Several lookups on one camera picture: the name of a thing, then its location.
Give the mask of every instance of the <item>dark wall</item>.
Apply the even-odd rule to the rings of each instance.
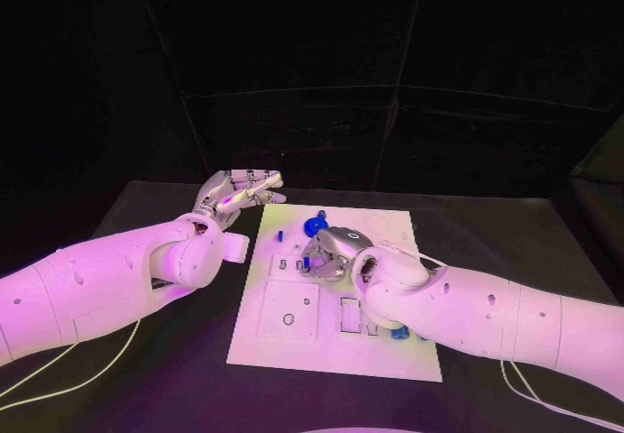
[[[612,124],[617,5],[151,0],[222,166],[288,186],[548,196]]]
[[[207,174],[144,3],[3,17],[0,274],[89,237],[130,180]]]

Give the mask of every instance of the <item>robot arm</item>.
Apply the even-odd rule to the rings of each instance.
[[[6,276],[0,365],[109,334],[205,287],[222,260],[242,263],[248,238],[222,230],[242,207],[285,201],[265,191],[281,185],[277,171],[220,171],[200,189],[192,213],[72,245]]]
[[[330,235],[329,230],[317,234],[327,253],[336,251]],[[344,236],[330,237],[344,242]],[[365,313],[380,326],[406,325],[460,352],[550,368],[624,401],[624,308],[532,289],[484,272],[452,266],[429,271],[418,253],[389,243],[359,249],[343,260]]]

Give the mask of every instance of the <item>blue component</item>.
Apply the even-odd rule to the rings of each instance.
[[[390,331],[390,334],[395,340],[406,340],[409,338],[409,328],[399,327]]]
[[[326,217],[327,214],[324,210],[320,210],[318,215],[314,218],[310,218],[303,224],[303,231],[308,237],[314,237],[321,228],[329,228]]]

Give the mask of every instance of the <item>rectangular slot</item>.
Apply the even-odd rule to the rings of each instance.
[[[340,332],[360,334],[360,301],[353,298],[340,298]]]

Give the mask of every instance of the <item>black tablecloth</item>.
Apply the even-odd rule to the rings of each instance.
[[[171,220],[190,210],[197,190],[197,185],[131,182],[94,236]],[[285,194],[294,204],[409,210],[425,254],[535,288],[615,304],[548,200],[298,189]],[[231,228],[249,236],[249,252],[261,212],[261,207],[246,209]],[[301,432],[347,426],[422,432],[604,431],[513,394],[497,361],[441,346],[442,383],[226,365],[249,257],[245,264],[223,263],[212,284],[143,320],[127,353],[96,381],[0,412],[0,431]],[[81,344],[0,406],[89,378],[128,334],[130,327]],[[1,367],[0,389],[58,352]],[[624,423],[622,405],[601,390],[539,367],[522,369],[545,401]]]

